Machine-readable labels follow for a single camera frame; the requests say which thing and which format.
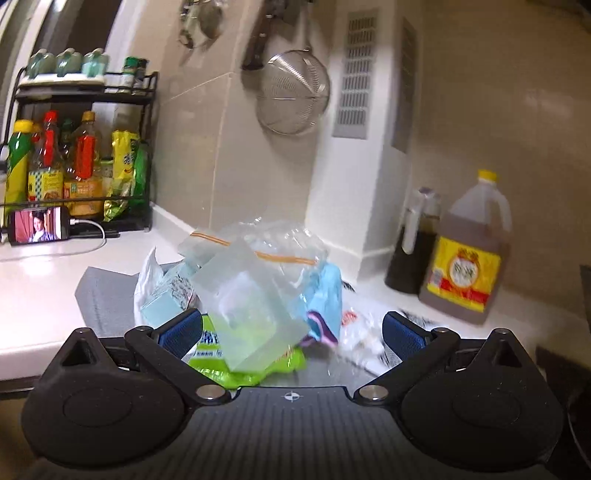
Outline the large cooking wine jug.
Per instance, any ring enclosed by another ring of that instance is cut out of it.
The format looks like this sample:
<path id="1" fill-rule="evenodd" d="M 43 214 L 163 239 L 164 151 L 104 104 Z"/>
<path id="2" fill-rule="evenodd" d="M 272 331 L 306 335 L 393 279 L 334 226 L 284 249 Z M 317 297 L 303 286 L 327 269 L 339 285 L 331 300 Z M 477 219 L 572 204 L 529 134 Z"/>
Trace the large cooking wine jug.
<path id="1" fill-rule="evenodd" d="M 468 323 L 485 323 L 510 253 L 512 215 L 497 174 L 478 182 L 444 214 L 419 300 Z"/>

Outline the yellow green snack bag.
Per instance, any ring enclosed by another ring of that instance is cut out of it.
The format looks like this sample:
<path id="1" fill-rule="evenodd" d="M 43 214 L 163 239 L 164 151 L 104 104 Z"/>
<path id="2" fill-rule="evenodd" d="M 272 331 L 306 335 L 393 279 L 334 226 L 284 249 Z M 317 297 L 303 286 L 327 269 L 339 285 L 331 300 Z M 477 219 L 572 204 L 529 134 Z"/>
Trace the yellow green snack bag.
<path id="1" fill-rule="evenodd" d="M 111 135 L 112 181 L 103 205 L 103 220 L 110 222 L 123 213 L 139 215 L 147 205 L 148 145 L 136 133 L 115 130 Z"/>

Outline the green spice jar set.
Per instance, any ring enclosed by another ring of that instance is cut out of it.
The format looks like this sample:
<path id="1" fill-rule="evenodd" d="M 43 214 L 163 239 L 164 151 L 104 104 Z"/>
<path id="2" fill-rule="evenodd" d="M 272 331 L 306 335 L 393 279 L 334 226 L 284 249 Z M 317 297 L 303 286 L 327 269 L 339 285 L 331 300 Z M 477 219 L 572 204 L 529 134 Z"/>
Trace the green spice jar set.
<path id="1" fill-rule="evenodd" d="M 102 48 L 96 48 L 85 55 L 73 48 L 67 48 L 58 55 L 46 49 L 39 49 L 27 63 L 26 74 L 29 79 L 40 75 L 56 75 L 65 78 L 67 75 L 82 75 L 85 78 L 103 76 L 110 62 L 110 57 Z"/>

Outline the green yellow-cap bottle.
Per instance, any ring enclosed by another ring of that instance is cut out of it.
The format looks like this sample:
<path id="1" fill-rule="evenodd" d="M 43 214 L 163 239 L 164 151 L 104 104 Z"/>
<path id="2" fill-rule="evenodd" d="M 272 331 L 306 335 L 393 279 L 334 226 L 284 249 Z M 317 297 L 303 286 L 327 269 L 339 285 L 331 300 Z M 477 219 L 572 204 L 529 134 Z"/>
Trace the green yellow-cap bottle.
<path id="1" fill-rule="evenodd" d="M 33 150 L 33 121 L 17 120 L 8 142 L 9 156 L 5 188 L 5 211 L 27 201 L 28 162 Z"/>

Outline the amber red-label oil bottle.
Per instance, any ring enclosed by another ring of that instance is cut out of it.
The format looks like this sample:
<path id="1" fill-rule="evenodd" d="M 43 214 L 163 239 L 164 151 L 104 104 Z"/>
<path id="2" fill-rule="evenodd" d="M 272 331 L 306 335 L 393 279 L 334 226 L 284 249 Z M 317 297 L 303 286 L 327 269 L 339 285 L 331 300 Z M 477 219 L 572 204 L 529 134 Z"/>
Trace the amber red-label oil bottle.
<path id="1" fill-rule="evenodd" d="M 96 218 L 103 208 L 103 181 L 100 166 L 100 135 L 95 113 L 82 114 L 80 126 L 72 133 L 67 157 L 63 196 L 71 216 Z"/>

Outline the wall vent grille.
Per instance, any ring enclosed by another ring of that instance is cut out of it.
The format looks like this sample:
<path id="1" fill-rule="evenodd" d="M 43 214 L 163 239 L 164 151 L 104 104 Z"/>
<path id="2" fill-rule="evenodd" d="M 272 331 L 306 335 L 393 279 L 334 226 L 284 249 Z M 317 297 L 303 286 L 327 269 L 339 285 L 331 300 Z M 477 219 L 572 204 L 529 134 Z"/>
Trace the wall vent grille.
<path id="1" fill-rule="evenodd" d="M 377 36 L 377 9 L 349 13 L 334 137 L 367 138 Z"/>

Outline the hanging knife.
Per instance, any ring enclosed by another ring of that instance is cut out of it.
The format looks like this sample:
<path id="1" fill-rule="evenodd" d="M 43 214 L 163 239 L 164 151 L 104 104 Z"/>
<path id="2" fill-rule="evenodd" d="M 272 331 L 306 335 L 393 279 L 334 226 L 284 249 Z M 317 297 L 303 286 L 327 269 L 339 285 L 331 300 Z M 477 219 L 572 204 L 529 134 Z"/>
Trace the hanging knife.
<path id="1" fill-rule="evenodd" d="M 246 44 L 245 55 L 242 58 L 242 70 L 256 71 L 263 69 L 263 54 L 270 38 L 273 20 L 283 19 L 287 10 L 286 0 L 264 0 L 252 27 L 249 42 Z"/>

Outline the dark soy sauce dispenser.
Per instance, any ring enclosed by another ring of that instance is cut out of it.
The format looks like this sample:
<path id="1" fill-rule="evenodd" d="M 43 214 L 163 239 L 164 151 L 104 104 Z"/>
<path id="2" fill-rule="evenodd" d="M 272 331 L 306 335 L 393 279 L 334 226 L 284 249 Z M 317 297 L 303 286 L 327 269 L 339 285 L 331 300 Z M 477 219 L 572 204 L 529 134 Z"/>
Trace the dark soy sauce dispenser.
<path id="1" fill-rule="evenodd" d="M 385 284 L 404 294 L 418 295 L 429 267 L 441 218 L 441 198 L 434 190 L 415 189 L 407 204 L 401 232 Z"/>

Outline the green snack wrapper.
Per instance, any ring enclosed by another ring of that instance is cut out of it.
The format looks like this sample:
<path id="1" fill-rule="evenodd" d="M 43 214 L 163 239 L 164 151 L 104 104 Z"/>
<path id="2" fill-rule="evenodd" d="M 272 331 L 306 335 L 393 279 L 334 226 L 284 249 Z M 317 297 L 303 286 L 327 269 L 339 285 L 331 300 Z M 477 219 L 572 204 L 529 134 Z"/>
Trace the green snack wrapper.
<path id="1" fill-rule="evenodd" d="M 272 374 L 290 374 L 307 366 L 301 348 L 290 348 L 283 356 L 262 368 L 262 363 L 250 359 L 235 363 L 232 356 L 222 350 L 214 323 L 207 314 L 202 318 L 202 333 L 184 361 L 194 370 L 228 390 L 259 385 Z"/>

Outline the blue plastic glove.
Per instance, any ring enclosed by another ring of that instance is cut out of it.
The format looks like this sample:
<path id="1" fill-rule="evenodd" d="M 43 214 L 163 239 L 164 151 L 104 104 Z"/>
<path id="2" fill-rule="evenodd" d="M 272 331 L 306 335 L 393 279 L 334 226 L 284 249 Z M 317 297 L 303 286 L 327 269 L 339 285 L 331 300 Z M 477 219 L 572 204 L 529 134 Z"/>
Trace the blue plastic glove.
<path id="1" fill-rule="evenodd" d="M 342 276 L 339 267 L 325 263 L 311 273 L 301 297 L 301 313 L 308 323 L 308 335 L 301 346 L 315 342 L 335 347 L 339 344 L 342 324 Z"/>

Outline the clear plastic bag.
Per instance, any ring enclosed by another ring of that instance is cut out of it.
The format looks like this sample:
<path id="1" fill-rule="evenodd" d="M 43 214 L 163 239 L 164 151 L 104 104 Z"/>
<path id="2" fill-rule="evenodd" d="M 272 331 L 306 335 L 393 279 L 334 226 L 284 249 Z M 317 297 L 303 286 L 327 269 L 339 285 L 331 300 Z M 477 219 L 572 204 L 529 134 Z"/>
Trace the clear plastic bag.
<path id="1" fill-rule="evenodd" d="M 235 363 L 266 368 L 308 335 L 301 297 L 328 249 L 303 225 L 257 219 L 197 229 L 178 251 L 197 270 L 190 282 Z"/>

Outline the black smartphone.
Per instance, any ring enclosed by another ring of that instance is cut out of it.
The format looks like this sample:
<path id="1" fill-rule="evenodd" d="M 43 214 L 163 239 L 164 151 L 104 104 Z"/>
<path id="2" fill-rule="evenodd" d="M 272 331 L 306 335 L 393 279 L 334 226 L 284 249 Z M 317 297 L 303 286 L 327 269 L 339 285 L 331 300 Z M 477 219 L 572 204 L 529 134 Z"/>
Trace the black smartphone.
<path id="1" fill-rule="evenodd" d="M 69 211 L 63 206 L 24 209 L 8 215 L 11 245 L 64 241 L 69 238 L 69 229 Z"/>

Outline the grey counter mat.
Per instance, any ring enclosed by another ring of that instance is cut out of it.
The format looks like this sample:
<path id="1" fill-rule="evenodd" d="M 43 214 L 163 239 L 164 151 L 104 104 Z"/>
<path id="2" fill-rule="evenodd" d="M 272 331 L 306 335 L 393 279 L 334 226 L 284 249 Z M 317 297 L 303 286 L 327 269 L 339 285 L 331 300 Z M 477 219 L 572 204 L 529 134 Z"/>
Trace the grey counter mat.
<path id="1" fill-rule="evenodd" d="M 135 326 L 133 296 L 137 277 L 95 267 L 83 274 L 75 297 L 85 325 L 99 337 L 117 337 Z M 329 346 L 312 343 L 297 348 L 260 373 L 231 372 L 214 342 L 197 346 L 184 361 L 228 390 L 249 386 L 345 386 L 353 392 L 376 376 L 342 358 Z"/>

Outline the small green-cap shaker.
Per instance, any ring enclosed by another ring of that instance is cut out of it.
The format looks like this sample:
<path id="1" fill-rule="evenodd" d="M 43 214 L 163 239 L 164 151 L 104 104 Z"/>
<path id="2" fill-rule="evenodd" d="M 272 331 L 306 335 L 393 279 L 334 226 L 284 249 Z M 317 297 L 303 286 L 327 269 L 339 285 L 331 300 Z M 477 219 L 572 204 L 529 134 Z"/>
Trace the small green-cap shaker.
<path id="1" fill-rule="evenodd" d="M 123 92 L 142 89 L 148 60 L 128 56 L 124 60 L 119 86 Z"/>

